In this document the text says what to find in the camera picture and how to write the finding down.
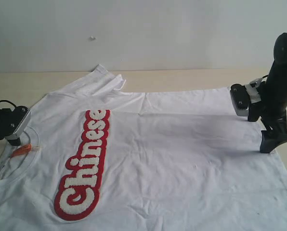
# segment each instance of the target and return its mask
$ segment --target table surface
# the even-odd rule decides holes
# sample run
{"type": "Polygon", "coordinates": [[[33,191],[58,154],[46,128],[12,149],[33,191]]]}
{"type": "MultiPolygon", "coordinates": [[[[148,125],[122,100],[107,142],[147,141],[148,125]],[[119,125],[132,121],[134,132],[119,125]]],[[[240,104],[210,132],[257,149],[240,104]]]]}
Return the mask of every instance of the table surface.
{"type": "MultiPolygon", "coordinates": [[[[249,83],[269,69],[197,69],[169,71],[114,71],[126,79],[124,92],[200,90],[249,83]]],[[[32,106],[46,93],[59,89],[88,72],[0,73],[0,100],[32,106]]],[[[0,141],[0,155],[6,140],[0,141]]],[[[287,143],[277,148],[287,169],[287,143]]]]}

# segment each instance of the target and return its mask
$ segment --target black cable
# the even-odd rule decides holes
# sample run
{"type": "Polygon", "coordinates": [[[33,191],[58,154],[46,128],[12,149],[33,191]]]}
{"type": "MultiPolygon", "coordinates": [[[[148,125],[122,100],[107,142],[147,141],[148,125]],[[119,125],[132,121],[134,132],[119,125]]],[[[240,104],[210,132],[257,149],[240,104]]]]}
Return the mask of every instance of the black cable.
{"type": "Polygon", "coordinates": [[[8,100],[0,100],[0,103],[2,103],[2,102],[9,103],[9,104],[13,105],[13,107],[16,107],[16,105],[15,105],[13,102],[11,102],[11,101],[8,101],[8,100]]]}

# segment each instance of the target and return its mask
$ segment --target white t-shirt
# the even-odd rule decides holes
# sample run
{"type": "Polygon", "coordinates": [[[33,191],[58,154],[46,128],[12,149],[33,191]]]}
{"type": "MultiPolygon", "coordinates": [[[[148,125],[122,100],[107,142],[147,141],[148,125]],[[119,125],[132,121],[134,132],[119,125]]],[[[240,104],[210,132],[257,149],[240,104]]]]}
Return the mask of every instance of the white t-shirt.
{"type": "Polygon", "coordinates": [[[287,171],[228,88],[124,93],[98,66],[31,108],[0,159],[0,231],[287,231],[287,171]]]}

